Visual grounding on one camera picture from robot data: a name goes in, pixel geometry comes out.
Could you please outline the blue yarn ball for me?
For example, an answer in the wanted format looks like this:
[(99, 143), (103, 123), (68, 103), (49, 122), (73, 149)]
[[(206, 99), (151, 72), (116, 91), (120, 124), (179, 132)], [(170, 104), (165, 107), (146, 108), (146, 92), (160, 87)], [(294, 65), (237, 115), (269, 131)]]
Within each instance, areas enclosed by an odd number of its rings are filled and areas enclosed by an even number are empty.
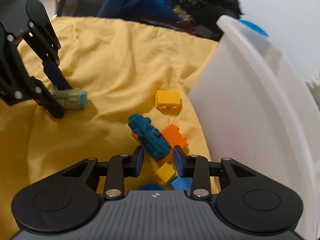
[(138, 188), (140, 191), (165, 191), (166, 189), (158, 184), (146, 184)]

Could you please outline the olive green toy train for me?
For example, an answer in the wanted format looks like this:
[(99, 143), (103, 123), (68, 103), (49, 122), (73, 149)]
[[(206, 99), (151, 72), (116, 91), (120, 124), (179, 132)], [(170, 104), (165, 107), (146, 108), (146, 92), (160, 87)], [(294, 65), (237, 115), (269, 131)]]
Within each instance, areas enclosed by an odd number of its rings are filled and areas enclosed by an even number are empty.
[(63, 109), (84, 109), (87, 103), (87, 91), (79, 88), (58, 90), (52, 87), (49, 92)]

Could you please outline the light blue duplo brick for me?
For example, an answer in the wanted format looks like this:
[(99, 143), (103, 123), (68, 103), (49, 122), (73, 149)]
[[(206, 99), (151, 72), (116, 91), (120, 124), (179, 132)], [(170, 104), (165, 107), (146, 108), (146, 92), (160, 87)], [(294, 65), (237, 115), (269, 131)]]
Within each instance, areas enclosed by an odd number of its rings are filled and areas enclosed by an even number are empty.
[(189, 194), (192, 182), (192, 178), (182, 178), (177, 176), (174, 180), (170, 182), (170, 185), (174, 190), (183, 190), (187, 194)]

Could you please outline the small yellow duplo brick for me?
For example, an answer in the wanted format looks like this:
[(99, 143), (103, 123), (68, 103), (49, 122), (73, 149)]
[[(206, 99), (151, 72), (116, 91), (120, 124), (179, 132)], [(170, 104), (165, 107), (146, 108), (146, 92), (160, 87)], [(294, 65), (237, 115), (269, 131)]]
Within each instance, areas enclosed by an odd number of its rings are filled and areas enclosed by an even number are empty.
[(164, 163), (155, 173), (155, 180), (160, 185), (171, 182), (177, 177), (177, 172), (173, 164)]

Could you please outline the teal toy train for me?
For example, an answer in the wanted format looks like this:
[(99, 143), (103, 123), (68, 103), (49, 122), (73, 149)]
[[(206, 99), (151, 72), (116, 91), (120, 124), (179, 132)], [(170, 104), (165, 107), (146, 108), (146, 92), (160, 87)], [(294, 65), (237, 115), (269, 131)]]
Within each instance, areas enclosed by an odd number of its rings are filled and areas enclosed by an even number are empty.
[(133, 114), (128, 118), (128, 126), (153, 159), (160, 160), (169, 154), (170, 145), (160, 131), (152, 126), (149, 117)]

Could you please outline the orange duplo brick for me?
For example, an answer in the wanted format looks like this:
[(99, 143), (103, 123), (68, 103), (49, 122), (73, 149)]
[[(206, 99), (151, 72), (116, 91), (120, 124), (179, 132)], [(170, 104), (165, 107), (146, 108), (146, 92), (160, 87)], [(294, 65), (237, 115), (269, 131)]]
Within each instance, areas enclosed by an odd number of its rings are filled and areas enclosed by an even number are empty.
[(175, 124), (170, 124), (166, 128), (162, 129), (161, 135), (172, 149), (174, 149), (175, 146), (185, 148), (188, 145), (185, 135), (180, 133), (179, 127)]

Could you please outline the translucent white storage bin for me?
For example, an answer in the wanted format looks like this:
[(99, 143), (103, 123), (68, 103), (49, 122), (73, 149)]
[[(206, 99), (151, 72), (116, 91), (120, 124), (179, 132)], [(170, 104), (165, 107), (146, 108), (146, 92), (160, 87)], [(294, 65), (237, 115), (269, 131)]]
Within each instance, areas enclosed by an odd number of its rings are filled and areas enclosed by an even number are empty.
[(297, 232), (319, 238), (319, 110), (286, 55), (229, 16), (189, 92), (213, 160), (233, 158), (295, 190)]

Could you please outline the yellow quilted cloth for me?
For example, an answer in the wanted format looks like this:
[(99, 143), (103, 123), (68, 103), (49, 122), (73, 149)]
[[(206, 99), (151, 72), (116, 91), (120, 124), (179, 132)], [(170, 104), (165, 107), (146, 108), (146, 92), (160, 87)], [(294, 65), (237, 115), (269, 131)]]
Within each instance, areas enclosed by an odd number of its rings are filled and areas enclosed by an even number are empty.
[[(14, 195), (85, 158), (106, 161), (132, 153), (128, 117), (148, 116), (163, 129), (176, 124), (190, 154), (210, 153), (188, 94), (216, 49), (216, 42), (187, 33), (123, 20), (57, 17), (61, 70), (75, 88), (88, 92), (83, 110), (53, 118), (26, 101), (1, 103), (1, 239), (18, 228), (11, 213)], [(158, 90), (180, 93), (178, 111), (155, 107)]]

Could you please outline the dark blue fabric bag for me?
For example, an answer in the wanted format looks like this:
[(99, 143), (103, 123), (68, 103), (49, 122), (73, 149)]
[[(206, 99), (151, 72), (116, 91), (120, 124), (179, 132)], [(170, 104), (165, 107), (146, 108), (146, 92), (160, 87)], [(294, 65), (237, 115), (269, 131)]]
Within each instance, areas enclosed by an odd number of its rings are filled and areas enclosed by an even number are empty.
[(60, 0), (58, 16), (118, 18), (219, 41), (217, 20), (242, 16), (238, 0)]

